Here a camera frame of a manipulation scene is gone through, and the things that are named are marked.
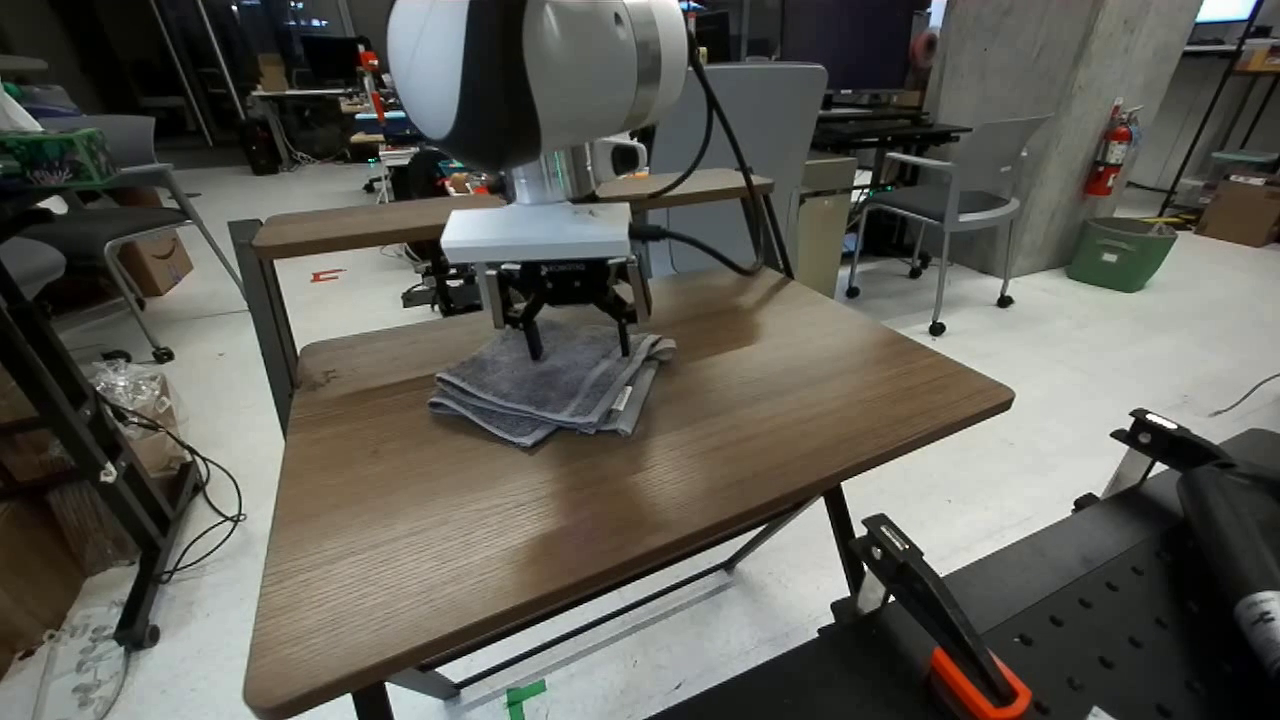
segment fire extinguisher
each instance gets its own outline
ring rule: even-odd
[[[369,96],[369,105],[377,113],[377,123],[383,123],[388,96],[382,94],[382,81],[377,81],[383,62],[369,46],[358,46],[358,67],[364,77],[364,96]]]
[[[1086,198],[1111,198],[1115,193],[1115,178],[1127,165],[1132,139],[1137,139],[1137,116],[1115,105],[1109,133],[1091,157]]]

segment gray towel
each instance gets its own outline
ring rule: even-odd
[[[637,434],[671,339],[634,334],[634,357],[623,357],[611,326],[541,326],[541,338],[545,362],[532,362],[523,334],[502,327],[475,357],[437,371],[432,410],[516,449],[535,449],[556,430]]]

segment plastic bag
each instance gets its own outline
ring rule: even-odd
[[[114,410],[120,410],[124,420],[117,420],[117,430],[141,461],[141,472],[157,491],[168,491],[168,479],[184,469],[184,449],[173,441],[178,404],[168,376],[120,362],[92,362],[84,376]]]

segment white robot head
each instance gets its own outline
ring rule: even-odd
[[[475,167],[653,123],[686,90],[678,0],[396,0],[396,94]]]

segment green bin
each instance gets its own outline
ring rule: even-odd
[[[1174,241],[1174,230],[1147,219],[1088,219],[1070,278],[1079,283],[1139,294],[1174,252]]]

